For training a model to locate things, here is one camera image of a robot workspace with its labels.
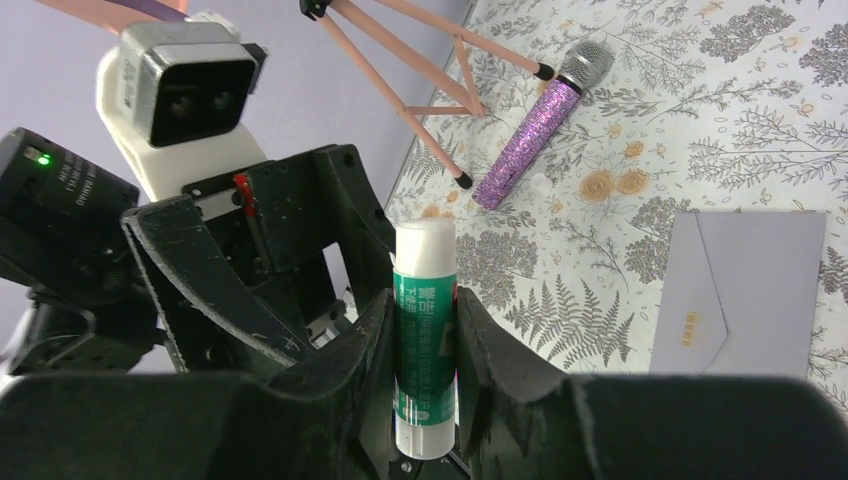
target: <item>gray envelope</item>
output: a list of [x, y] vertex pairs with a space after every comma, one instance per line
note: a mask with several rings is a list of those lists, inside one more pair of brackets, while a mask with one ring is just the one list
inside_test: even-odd
[[823, 213], [678, 213], [651, 373], [805, 378]]

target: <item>table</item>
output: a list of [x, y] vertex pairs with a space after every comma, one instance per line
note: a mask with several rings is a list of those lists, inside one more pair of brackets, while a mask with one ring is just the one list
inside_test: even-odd
[[[468, 28], [550, 65], [583, 38], [616, 61], [498, 211], [418, 144], [389, 218], [455, 218], [462, 283], [554, 365], [644, 372], [674, 212], [827, 211], [809, 380], [848, 419], [848, 4], [483, 0]], [[479, 181], [545, 85], [470, 55], [489, 113], [425, 125]]]

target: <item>silver microphone grille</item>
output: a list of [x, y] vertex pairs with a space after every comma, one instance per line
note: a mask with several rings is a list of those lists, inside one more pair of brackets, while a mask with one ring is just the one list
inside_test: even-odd
[[612, 66], [612, 61], [612, 54], [606, 45], [584, 40], [566, 52], [559, 73], [585, 91], [601, 81]]

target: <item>glue stick base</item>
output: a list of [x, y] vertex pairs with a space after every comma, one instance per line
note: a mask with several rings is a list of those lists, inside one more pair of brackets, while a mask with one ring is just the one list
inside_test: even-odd
[[395, 414], [395, 444], [400, 453], [415, 460], [435, 460], [444, 457], [456, 442], [456, 422], [453, 417], [438, 425], [410, 425]]

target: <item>glue stick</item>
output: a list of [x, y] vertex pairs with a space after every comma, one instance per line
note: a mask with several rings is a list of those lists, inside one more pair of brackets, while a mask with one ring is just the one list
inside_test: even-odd
[[395, 441], [404, 455], [433, 460], [456, 435], [456, 226], [422, 218], [396, 234]]

